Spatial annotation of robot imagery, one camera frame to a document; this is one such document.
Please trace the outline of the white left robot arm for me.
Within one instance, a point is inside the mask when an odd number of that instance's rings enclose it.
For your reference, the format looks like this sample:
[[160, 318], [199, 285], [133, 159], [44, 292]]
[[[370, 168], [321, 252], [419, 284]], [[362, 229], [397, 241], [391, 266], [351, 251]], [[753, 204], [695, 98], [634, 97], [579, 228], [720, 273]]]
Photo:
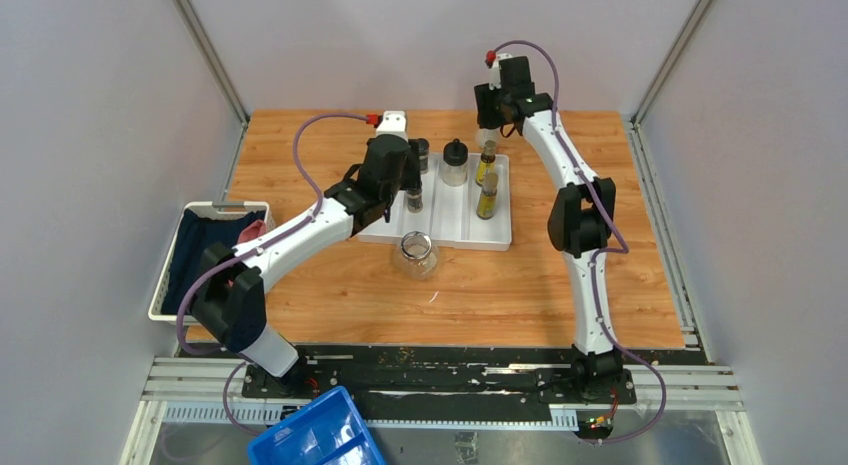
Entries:
[[421, 184], [419, 140], [391, 134], [369, 139], [362, 163], [301, 215], [237, 247], [209, 246], [186, 311], [223, 348], [267, 373], [279, 396], [298, 396], [306, 385], [305, 360], [270, 324], [267, 293], [318, 252], [389, 220], [397, 194]]

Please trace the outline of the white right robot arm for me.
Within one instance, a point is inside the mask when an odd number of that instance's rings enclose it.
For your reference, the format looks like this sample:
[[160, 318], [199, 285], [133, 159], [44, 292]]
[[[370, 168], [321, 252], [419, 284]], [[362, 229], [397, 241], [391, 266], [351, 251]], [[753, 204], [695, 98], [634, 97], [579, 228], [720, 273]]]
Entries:
[[477, 122], [494, 134], [512, 125], [542, 160], [557, 194], [547, 221], [552, 246], [562, 253], [575, 308], [573, 361], [567, 387], [584, 402], [596, 402], [623, 378], [623, 357], [609, 325], [606, 254], [616, 185], [599, 177], [568, 137], [554, 100], [539, 93], [524, 56], [488, 52], [488, 82], [475, 86]]

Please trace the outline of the clear glass jar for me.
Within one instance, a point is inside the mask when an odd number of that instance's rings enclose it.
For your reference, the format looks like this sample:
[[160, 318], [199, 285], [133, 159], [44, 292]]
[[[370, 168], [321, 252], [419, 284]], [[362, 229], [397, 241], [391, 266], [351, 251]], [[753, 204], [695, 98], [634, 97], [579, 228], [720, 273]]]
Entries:
[[438, 265], [438, 248], [429, 235], [421, 231], [405, 234], [395, 249], [394, 264], [407, 276], [423, 280]]

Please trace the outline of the black-lid shaker jar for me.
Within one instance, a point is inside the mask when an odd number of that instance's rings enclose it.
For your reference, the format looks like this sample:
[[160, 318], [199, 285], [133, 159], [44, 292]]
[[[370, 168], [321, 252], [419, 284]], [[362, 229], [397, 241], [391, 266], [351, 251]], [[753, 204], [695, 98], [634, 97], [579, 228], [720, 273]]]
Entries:
[[467, 181], [468, 147], [458, 138], [448, 142], [442, 152], [440, 177], [445, 185], [459, 187]]
[[475, 134], [475, 142], [480, 149], [483, 149], [487, 143], [492, 142], [497, 145], [501, 141], [501, 134], [498, 128], [487, 129], [480, 128]]

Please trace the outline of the small spice bottle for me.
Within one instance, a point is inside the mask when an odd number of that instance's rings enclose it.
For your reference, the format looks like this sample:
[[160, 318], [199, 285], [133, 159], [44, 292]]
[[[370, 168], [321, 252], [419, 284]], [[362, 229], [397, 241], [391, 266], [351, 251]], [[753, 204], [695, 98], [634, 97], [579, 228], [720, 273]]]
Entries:
[[420, 173], [422, 175], [424, 175], [429, 171], [430, 144], [429, 144], [429, 141], [425, 138], [419, 138], [417, 140], [417, 143], [418, 143], [419, 170], [420, 170]]
[[419, 213], [423, 210], [423, 190], [413, 188], [405, 192], [406, 207], [410, 213]]

